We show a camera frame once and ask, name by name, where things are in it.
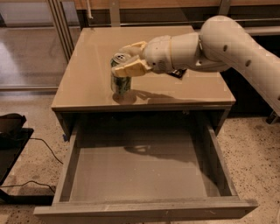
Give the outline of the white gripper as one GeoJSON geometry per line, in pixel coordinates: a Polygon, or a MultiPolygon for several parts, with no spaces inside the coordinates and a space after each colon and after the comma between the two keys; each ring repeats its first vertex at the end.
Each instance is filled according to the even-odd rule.
{"type": "Polygon", "coordinates": [[[126,45],[119,49],[112,60],[116,63],[111,71],[115,77],[138,77],[154,73],[170,73],[174,70],[171,56],[172,37],[165,35],[145,41],[126,45]]]}

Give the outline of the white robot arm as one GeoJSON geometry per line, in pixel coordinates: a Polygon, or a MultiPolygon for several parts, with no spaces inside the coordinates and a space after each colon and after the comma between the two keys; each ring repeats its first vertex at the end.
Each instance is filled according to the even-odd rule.
{"type": "Polygon", "coordinates": [[[280,58],[257,44],[229,17],[211,17],[199,32],[126,45],[114,57],[118,62],[111,71],[116,77],[180,69],[222,72],[232,67],[280,114],[280,58]]]}

